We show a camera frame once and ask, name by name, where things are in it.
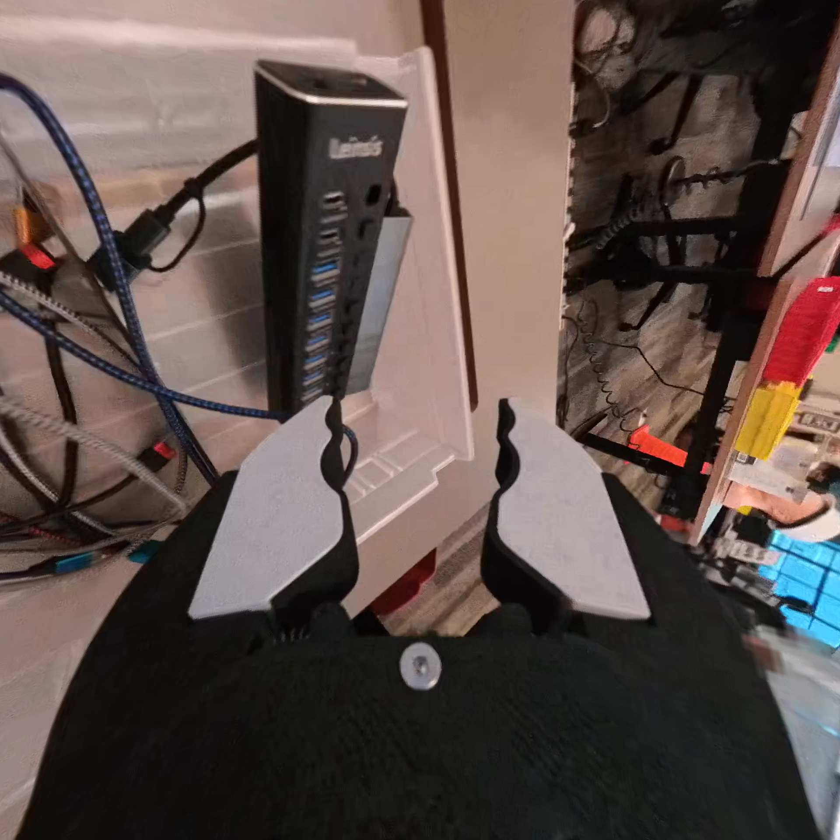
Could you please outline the clear plastic bin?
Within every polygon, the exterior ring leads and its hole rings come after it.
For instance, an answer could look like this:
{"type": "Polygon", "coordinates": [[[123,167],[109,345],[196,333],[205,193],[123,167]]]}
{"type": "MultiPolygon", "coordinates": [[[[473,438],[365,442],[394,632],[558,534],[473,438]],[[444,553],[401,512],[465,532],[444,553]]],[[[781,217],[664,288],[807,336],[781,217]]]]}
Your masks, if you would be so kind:
{"type": "MultiPolygon", "coordinates": [[[[366,56],[352,40],[329,36],[2,16],[2,72],[54,109],[117,229],[254,137],[260,59],[360,70],[408,102],[395,179],[413,223],[372,383],[343,403],[360,440],[348,488],[359,544],[381,531],[403,539],[407,511],[437,491],[439,472],[474,454],[431,52],[366,56]]],[[[263,410],[255,163],[212,186],[206,208],[205,230],[183,262],[133,282],[141,326],[169,387],[263,410]]]]}

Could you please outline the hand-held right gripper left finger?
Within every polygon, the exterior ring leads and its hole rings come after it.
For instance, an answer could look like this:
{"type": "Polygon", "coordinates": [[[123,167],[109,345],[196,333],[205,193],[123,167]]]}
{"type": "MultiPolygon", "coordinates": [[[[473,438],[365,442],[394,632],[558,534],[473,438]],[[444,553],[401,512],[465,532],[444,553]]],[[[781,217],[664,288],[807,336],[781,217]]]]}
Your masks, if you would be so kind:
{"type": "Polygon", "coordinates": [[[341,404],[318,398],[240,466],[188,614],[274,613],[306,622],[355,587],[359,558],[344,486],[341,404]]]}

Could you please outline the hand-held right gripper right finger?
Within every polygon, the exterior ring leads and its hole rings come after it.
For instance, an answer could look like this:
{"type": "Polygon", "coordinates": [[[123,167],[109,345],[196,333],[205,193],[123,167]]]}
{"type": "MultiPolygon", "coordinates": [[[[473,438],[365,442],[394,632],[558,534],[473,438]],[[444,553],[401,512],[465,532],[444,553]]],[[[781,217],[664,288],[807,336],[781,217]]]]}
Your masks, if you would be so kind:
{"type": "Polygon", "coordinates": [[[480,559],[488,591],[532,622],[564,612],[648,620],[604,474],[584,448],[518,398],[499,401],[497,442],[480,559]]]}

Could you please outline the black usb hub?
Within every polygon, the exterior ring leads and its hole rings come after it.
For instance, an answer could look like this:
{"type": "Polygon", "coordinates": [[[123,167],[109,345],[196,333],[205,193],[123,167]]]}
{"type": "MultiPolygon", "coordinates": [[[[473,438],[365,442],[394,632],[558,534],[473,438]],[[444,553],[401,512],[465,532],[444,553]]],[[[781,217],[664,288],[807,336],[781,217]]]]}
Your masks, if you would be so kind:
{"type": "Polygon", "coordinates": [[[255,64],[256,162],[270,411],[342,398],[407,114],[350,70],[255,64]]]}

